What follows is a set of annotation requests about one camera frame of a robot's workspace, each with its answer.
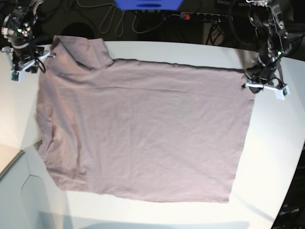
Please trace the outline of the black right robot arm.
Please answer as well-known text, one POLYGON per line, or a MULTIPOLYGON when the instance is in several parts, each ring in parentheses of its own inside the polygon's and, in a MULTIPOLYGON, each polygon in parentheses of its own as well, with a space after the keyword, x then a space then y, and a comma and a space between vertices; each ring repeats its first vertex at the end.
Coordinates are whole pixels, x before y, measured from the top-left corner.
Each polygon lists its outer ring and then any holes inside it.
POLYGON ((32 64, 26 71, 46 72, 42 62, 44 48, 36 46, 33 28, 38 19, 38 8, 42 0, 17 0, 16 6, 3 22, 1 34, 12 46, 12 70, 17 72, 32 64))

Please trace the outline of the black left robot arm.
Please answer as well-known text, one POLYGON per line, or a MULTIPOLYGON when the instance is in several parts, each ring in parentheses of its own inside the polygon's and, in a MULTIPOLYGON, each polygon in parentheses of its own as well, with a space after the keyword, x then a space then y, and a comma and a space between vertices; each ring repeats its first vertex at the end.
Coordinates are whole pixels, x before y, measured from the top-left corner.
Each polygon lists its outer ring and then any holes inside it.
POLYGON ((247 0, 250 6, 248 18, 261 32, 259 53, 253 59, 253 66, 245 69, 246 82, 242 89, 249 88, 254 94, 262 90, 271 90, 277 99, 283 100, 290 94, 289 86, 284 82, 281 59, 287 56, 292 45, 285 29, 284 19, 278 0, 247 0))

